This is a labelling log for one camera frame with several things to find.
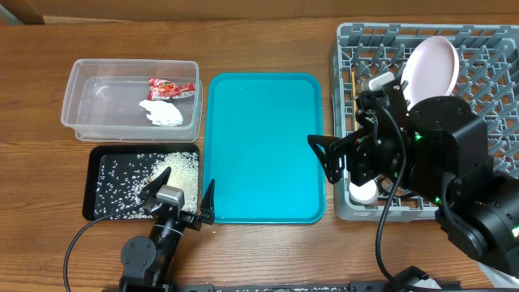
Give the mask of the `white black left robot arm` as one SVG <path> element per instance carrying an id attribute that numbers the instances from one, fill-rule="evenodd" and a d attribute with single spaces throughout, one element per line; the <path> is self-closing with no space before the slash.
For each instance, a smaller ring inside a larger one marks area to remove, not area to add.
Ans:
<path id="1" fill-rule="evenodd" d="M 183 190 L 167 184 L 170 173 L 166 168 L 139 193 L 145 213 L 156 221 L 149 236 L 131 238 L 123 246 L 120 291 L 177 291 L 168 273 L 184 230 L 199 231 L 215 221 L 215 181 L 209 183 L 199 210 L 192 213 L 182 209 Z"/>

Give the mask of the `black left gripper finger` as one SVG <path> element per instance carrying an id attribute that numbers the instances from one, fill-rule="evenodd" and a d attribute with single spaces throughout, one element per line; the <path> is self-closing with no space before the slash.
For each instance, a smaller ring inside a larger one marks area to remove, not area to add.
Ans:
<path id="1" fill-rule="evenodd" d="M 142 188 L 139 193 L 139 198 L 142 200 L 148 200 L 149 198 L 156 198 L 157 192 L 167 184 L 171 168 L 168 166 L 157 178 L 152 180 L 148 185 Z"/>
<path id="2" fill-rule="evenodd" d="M 212 179 L 200 204 L 200 219 L 207 225 L 212 225 L 215 220 L 214 190 L 215 180 Z"/>

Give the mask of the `white tissue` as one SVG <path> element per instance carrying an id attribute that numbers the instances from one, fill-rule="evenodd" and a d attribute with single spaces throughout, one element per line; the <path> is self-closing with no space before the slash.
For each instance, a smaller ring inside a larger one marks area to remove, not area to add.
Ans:
<path id="1" fill-rule="evenodd" d="M 144 100 L 139 103 L 147 113 L 146 117 L 156 126 L 180 126 L 183 123 L 183 116 L 178 108 L 165 101 Z"/>

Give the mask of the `large white plate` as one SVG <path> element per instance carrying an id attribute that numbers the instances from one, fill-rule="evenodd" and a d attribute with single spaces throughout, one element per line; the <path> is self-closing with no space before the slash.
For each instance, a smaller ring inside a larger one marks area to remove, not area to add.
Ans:
<path id="1" fill-rule="evenodd" d="M 442 36 L 421 42 L 401 74 L 407 109 L 430 97 L 449 96 L 456 85 L 460 60 L 455 47 Z"/>

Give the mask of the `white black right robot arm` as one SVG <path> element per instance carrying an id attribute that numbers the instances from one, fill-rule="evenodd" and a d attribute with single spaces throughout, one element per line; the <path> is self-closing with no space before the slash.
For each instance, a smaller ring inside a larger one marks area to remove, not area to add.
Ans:
<path id="1" fill-rule="evenodd" d="M 362 186 L 377 177 L 433 203 L 448 240 L 469 258 L 518 274 L 518 181 L 493 168 L 487 125 L 460 97 L 406 104 L 388 85 L 356 98 L 360 128 L 307 141 L 331 183 Z"/>

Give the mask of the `red snack wrapper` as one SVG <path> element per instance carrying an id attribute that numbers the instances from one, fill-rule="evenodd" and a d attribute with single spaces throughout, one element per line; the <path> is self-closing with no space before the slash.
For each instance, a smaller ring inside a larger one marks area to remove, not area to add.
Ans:
<path id="1" fill-rule="evenodd" d="M 176 84 L 166 79 L 151 78 L 149 80 L 149 101 L 167 101 L 190 97 L 195 94 L 195 85 Z"/>

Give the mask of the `pile of rice grains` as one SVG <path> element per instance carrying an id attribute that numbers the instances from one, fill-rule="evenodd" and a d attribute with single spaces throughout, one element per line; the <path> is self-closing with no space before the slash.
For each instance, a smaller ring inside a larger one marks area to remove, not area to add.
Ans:
<path id="1" fill-rule="evenodd" d="M 101 158 L 94 184 L 97 219 L 142 203 L 139 193 L 166 169 L 167 185 L 184 192 L 184 211 L 194 213 L 199 200 L 199 155 L 195 152 L 135 153 Z"/>

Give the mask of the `white paper cup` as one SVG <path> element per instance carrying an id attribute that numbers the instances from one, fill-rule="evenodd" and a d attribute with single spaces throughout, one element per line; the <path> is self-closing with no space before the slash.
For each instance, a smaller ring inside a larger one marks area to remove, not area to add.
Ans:
<path id="1" fill-rule="evenodd" d="M 356 205 L 374 204 L 379 197 L 378 187 L 375 180 L 370 180 L 362 186 L 357 186 L 352 182 L 348 183 L 350 201 Z"/>

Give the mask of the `wooden chopstick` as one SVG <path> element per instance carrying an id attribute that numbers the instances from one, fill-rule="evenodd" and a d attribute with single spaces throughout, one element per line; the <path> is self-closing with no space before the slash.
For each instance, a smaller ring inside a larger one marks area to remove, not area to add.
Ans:
<path id="1" fill-rule="evenodd" d="M 356 104 L 356 98 L 357 98 L 357 91 L 356 91 L 356 76 L 355 72 L 351 71 L 351 83 L 352 83 L 352 107 L 353 107 L 353 129 L 354 131 L 358 130 L 358 122 L 356 118 L 357 113 L 357 104 Z"/>

